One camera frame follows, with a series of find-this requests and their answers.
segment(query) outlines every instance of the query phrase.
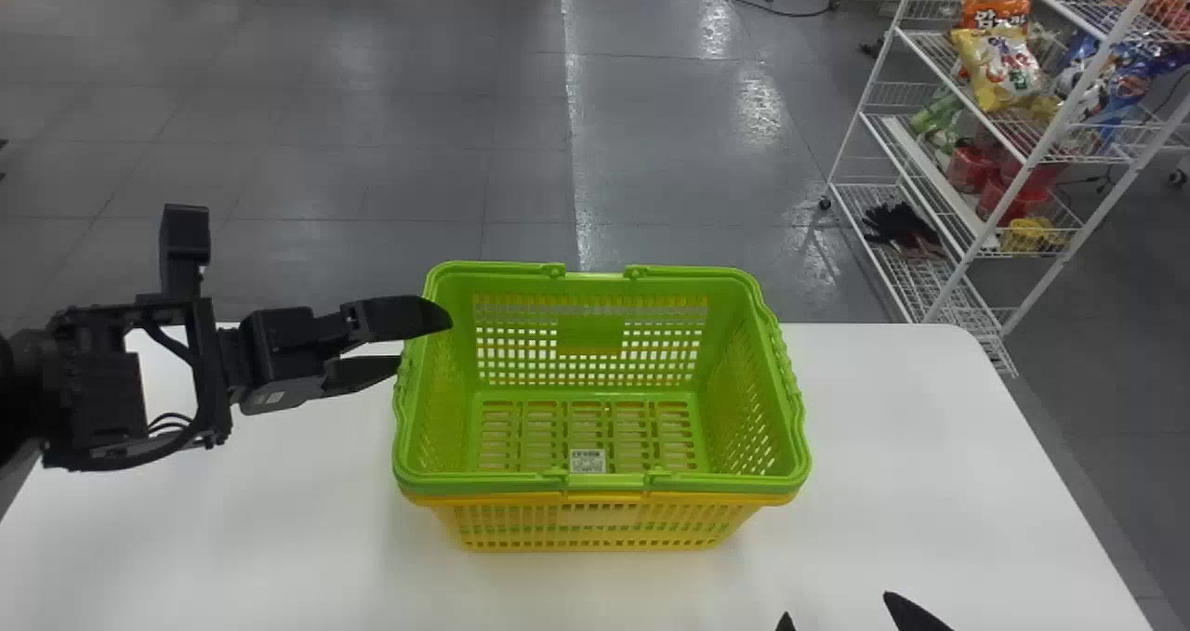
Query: white table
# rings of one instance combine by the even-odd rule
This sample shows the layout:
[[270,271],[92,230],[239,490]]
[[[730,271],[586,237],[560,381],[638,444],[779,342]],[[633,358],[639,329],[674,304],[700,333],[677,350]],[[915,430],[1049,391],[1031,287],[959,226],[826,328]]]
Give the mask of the white table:
[[[237,414],[214,451],[36,470],[0,523],[0,626],[769,631],[789,610],[802,631],[891,630],[894,589],[956,631],[1148,629],[969,335],[783,331],[814,469],[714,550],[459,550],[396,489],[386,382]],[[193,405],[182,364],[133,346],[151,413]]]

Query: gray tiled floor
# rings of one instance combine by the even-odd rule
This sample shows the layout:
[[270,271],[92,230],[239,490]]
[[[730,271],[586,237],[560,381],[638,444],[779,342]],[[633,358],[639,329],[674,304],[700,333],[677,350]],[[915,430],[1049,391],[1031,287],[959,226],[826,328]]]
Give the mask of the gray tiled floor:
[[[152,292],[169,201],[212,208],[225,319],[486,258],[735,264],[783,320],[884,321],[815,206],[881,26],[721,0],[0,0],[0,327]],[[1164,631],[1190,617],[1190,202],[1138,190],[1009,343]]]

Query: basket rim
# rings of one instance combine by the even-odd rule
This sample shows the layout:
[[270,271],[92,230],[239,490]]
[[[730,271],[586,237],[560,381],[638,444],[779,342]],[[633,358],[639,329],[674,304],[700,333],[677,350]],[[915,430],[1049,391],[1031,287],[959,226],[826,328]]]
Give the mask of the basket rim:
[[651,470],[641,473],[570,476],[566,471],[526,473],[419,473],[409,466],[413,425],[413,406],[422,385],[426,338],[406,343],[401,368],[393,392],[393,410],[397,429],[393,439],[393,474],[406,495],[474,496],[476,494],[506,494],[519,492],[621,492],[668,491],[685,493],[727,494],[795,494],[809,475],[812,460],[803,433],[804,405],[797,389],[796,376],[776,316],[764,301],[760,285],[747,271],[733,267],[681,267],[628,264],[620,274],[568,271],[560,263],[522,262],[443,262],[426,274],[422,296],[434,300],[443,279],[455,274],[546,277],[550,280],[613,281],[650,279],[731,279],[744,285],[752,313],[758,318],[762,336],[768,335],[764,346],[765,364],[770,375],[779,376],[777,387],[778,408],[793,446],[794,467],[785,475],[734,475],[725,473],[674,473]]

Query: basket label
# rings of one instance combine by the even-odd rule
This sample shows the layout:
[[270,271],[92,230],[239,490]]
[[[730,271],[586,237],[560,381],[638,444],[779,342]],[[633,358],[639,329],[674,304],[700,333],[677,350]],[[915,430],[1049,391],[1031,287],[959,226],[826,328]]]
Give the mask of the basket label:
[[602,449],[571,449],[570,473],[607,473],[607,452]]

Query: plastic basket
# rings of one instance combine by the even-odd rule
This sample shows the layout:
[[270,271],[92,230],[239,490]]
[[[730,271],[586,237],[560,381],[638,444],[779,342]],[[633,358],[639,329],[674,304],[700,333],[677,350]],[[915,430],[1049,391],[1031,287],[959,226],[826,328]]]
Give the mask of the plastic basket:
[[809,471],[776,319],[738,269],[447,262],[413,339],[393,470],[477,550],[716,544]]

